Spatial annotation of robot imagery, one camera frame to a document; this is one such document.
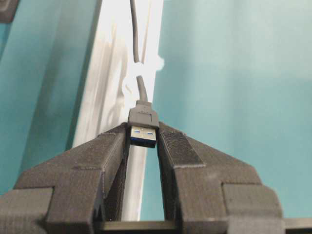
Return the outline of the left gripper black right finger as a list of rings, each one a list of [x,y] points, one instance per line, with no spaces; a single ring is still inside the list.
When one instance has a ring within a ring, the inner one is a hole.
[[[283,234],[276,193],[255,168],[160,123],[164,216],[184,234]]]

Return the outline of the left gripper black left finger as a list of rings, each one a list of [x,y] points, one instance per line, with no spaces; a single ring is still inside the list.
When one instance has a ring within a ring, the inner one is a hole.
[[[0,197],[3,234],[92,234],[119,221],[126,175],[126,124],[40,163]]]

